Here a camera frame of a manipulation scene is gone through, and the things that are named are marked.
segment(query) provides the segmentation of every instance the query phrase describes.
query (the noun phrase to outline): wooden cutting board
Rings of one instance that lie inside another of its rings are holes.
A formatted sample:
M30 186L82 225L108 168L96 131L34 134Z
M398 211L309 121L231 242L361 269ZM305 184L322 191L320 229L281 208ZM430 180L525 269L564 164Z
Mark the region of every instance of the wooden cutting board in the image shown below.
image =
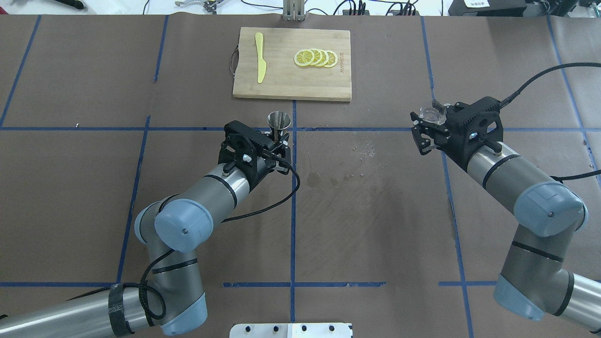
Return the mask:
M260 84L257 83L256 32L263 33L263 59L267 62L267 72ZM297 66L296 52L309 48L336 52L338 64L332 68ZM234 97L350 101L349 31L242 27L238 49Z

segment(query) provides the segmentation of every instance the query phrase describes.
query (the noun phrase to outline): lime slice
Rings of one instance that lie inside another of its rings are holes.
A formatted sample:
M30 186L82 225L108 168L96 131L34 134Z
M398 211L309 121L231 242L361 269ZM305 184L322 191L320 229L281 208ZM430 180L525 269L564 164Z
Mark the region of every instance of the lime slice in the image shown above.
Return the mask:
M325 65L323 65L323 67L332 68L333 66L336 66L336 64L338 63L338 54L332 51L325 51L325 53L328 55L328 62Z
M306 67L313 62L315 53L310 49L301 49L294 55L294 63L297 66Z
M315 57L313 58L313 62L311 63L311 65L315 66L317 64L322 63L323 59L325 58L323 49L311 48L311 51L315 55Z
M322 49L320 49L320 51L322 52L322 54L325 57L323 58L322 62L320 62L320 63L318 63L318 64L315 65L316 67L323 67L323 66L327 65L328 61L330 60L330 54L329 53L326 53L326 51L324 51Z

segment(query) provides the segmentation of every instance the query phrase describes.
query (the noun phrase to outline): yellow knife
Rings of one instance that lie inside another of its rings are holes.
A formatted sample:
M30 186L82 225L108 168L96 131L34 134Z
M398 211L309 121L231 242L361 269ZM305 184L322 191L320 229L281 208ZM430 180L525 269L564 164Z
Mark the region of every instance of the yellow knife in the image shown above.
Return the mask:
M258 59L258 75L257 82L263 82L265 72L267 71L267 62L263 59L263 33L255 34L255 42L257 43L257 59Z

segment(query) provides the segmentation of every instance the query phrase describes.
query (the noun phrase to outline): metal bracket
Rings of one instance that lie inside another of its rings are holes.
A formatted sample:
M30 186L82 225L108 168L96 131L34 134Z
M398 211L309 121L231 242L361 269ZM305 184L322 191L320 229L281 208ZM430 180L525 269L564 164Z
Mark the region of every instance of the metal bracket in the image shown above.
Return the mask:
M283 7L284 21L304 21L307 16L304 0L284 0Z
M350 323L237 324L230 338L352 338Z

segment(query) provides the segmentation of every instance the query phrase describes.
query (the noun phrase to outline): metal cup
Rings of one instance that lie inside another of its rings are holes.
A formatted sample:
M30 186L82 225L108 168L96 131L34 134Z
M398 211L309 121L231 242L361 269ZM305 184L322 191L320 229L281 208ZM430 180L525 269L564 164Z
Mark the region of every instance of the metal cup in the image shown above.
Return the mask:
M282 136L284 136L284 133L286 132L286 129L290 127L291 122L292 119L290 118L290 115L283 111L274 111L267 115L267 123L271 128L274 142L278 142Z

